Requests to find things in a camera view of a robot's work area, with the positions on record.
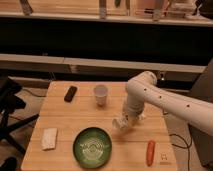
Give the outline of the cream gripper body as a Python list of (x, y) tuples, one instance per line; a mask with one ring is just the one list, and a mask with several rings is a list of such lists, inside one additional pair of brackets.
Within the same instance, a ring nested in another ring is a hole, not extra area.
[(126, 128), (131, 128), (137, 125), (141, 120), (143, 120), (145, 116), (143, 114), (140, 115), (123, 115), (123, 124)]

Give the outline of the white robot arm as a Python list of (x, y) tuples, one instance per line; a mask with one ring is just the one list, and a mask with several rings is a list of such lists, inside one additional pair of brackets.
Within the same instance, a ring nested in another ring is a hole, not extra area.
[(147, 102), (213, 136), (213, 103), (175, 94), (158, 88), (156, 84), (157, 77), (151, 71), (129, 79), (125, 86), (127, 98), (123, 103), (123, 114), (137, 118)]

